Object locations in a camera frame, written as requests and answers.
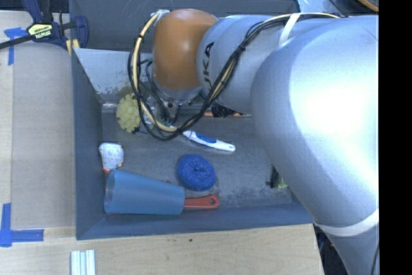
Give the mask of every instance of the blue cup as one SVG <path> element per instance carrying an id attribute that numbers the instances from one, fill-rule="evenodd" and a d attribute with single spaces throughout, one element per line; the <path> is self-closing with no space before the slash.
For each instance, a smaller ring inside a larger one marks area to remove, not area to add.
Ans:
<path id="1" fill-rule="evenodd" d="M 180 214 L 185 189 L 122 170 L 112 170 L 106 182 L 104 211 L 126 214 Z"/>

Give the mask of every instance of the white toothbrush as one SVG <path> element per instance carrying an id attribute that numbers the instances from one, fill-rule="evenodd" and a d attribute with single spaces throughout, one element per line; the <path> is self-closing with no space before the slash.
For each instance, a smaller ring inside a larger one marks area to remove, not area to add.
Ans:
<path id="1" fill-rule="evenodd" d="M 200 134 L 195 131 L 184 131 L 183 135 L 187 137 L 189 140 L 195 141 L 199 144 L 204 144 L 205 146 L 209 146 L 212 148 L 225 150 L 225 151 L 235 151 L 236 147 L 232 144 L 228 144 L 221 140 L 216 140 L 215 138 L 208 137 L 206 135 Z"/>

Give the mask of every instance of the red handle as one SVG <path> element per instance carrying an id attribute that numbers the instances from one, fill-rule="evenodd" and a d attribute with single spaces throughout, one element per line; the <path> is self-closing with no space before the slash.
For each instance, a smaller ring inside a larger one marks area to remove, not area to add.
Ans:
<path id="1" fill-rule="evenodd" d="M 186 198 L 184 209 L 215 209 L 219 206 L 219 197 L 215 194 Z"/>

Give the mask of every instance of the bin floor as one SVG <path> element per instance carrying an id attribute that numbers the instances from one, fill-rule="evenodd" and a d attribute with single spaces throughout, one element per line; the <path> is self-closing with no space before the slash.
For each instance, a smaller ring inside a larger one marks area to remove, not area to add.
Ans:
<path id="1" fill-rule="evenodd" d="M 156 180 L 180 185 L 176 167 L 180 157 L 199 154 L 215 168 L 217 180 L 208 191 L 185 190 L 186 197 L 214 193 L 220 207 L 277 205 L 292 202 L 289 188 L 270 188 L 272 165 L 253 133 L 251 117 L 203 117 L 193 130 L 234 144 L 235 152 L 220 151 L 190 141 L 183 135 L 163 142 L 148 133 L 135 135 L 121 129 L 115 112 L 103 112 L 105 142 L 116 142 L 124 148 L 121 170 Z"/>

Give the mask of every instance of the blue sponge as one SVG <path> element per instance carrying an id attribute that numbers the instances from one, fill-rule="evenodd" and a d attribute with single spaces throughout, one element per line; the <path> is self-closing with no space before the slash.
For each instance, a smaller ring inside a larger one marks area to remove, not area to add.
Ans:
<path id="1" fill-rule="evenodd" d="M 181 157 L 178 163 L 178 177 L 188 189 L 205 191 L 216 182 L 216 172 L 209 161 L 197 154 Z"/>

